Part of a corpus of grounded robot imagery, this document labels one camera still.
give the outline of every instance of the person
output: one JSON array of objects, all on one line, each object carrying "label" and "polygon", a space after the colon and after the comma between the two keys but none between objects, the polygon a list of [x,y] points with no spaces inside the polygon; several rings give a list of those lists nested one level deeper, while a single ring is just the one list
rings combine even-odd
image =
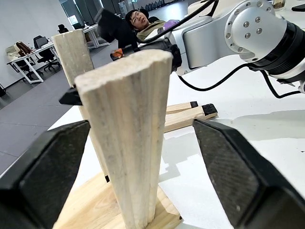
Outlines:
[{"label": "person", "polygon": [[137,32],[137,37],[142,41],[144,41],[152,31],[162,28],[165,24],[165,21],[161,20],[149,23],[147,16],[139,10],[129,11],[125,16],[125,20],[130,27]]}]

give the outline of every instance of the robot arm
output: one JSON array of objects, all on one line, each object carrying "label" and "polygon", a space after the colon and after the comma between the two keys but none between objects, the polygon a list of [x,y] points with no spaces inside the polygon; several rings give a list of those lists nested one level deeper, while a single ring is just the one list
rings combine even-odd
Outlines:
[{"label": "robot arm", "polygon": [[276,17],[265,0],[246,0],[216,18],[197,16],[168,37],[180,49],[183,75],[238,54],[251,70],[265,70],[280,83],[300,81],[304,93],[305,32]]}]

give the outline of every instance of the black tip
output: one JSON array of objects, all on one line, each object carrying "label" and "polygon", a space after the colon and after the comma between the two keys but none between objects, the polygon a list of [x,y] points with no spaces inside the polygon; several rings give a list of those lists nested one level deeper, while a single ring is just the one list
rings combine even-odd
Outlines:
[{"label": "black tip", "polygon": [[205,116],[217,113],[217,110],[216,110],[214,104],[203,105],[202,109],[203,109],[203,112],[204,112]]},{"label": "black tip", "polygon": [[196,101],[191,102],[191,107],[192,107],[192,108],[198,107],[198,103],[197,103]]}]

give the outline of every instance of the desk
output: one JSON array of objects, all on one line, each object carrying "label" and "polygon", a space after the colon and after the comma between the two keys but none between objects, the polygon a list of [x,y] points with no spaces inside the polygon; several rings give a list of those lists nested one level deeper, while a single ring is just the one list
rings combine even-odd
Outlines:
[{"label": "desk", "polygon": [[[40,77],[40,75],[37,73],[37,71],[33,68],[33,66],[30,64],[30,62],[27,60],[27,58],[30,58],[32,57],[33,55],[35,54],[38,54],[39,52],[43,51],[43,50],[46,50],[46,49],[50,49],[51,52],[55,55],[56,59],[60,62],[59,58],[58,58],[58,55],[55,51],[55,48],[54,48],[54,44],[52,42],[49,42],[48,44],[44,45],[43,48],[40,48],[40,49],[37,49],[35,51],[33,51],[32,53],[30,53],[29,55],[26,55],[26,56],[22,56],[22,57],[19,57],[18,59],[16,60],[13,60],[13,61],[10,61],[8,62],[7,64],[9,65],[13,65],[16,69],[18,69],[18,71],[23,75],[24,78],[26,78],[26,80],[29,82],[29,83],[38,83],[38,82],[43,82],[43,79]],[[29,66],[30,70],[32,72],[34,72],[34,74],[37,76],[38,80],[30,80],[27,75],[20,69],[20,67],[16,64],[16,62],[18,61],[22,61],[24,60],[26,62],[26,64]]]},{"label": "desk", "polygon": [[[239,56],[228,56],[184,78],[198,87],[207,87],[242,63]],[[280,94],[296,90],[271,81]],[[213,103],[219,114],[214,121],[239,130],[305,197],[304,94],[276,99],[262,75],[246,68],[208,92],[186,87],[172,73],[168,105],[189,101]],[[51,128],[79,120],[81,114],[73,107]],[[232,229],[208,177],[193,128],[166,133],[164,138],[159,185],[184,219],[178,228]],[[88,138],[74,188],[100,170]]]},{"label": "desk", "polygon": [[96,34],[95,34],[95,30],[97,29],[97,27],[98,27],[98,24],[94,24],[92,26],[89,26],[88,28],[83,29],[84,33],[89,34],[89,37],[94,44],[94,48],[96,48],[96,49],[99,47],[105,46],[105,45],[109,45],[108,42],[105,42],[103,44],[99,43],[99,40],[97,39]]}]

